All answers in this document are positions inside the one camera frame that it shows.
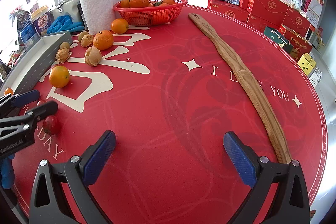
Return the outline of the blue gloved left hand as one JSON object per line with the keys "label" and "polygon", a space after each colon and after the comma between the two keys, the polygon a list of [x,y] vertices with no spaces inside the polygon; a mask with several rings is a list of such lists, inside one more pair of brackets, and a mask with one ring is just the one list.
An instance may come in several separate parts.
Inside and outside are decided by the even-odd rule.
{"label": "blue gloved left hand", "polygon": [[12,165],[12,160],[15,155],[12,154],[6,158],[1,159],[1,186],[3,189],[10,189],[15,180],[14,168]]}

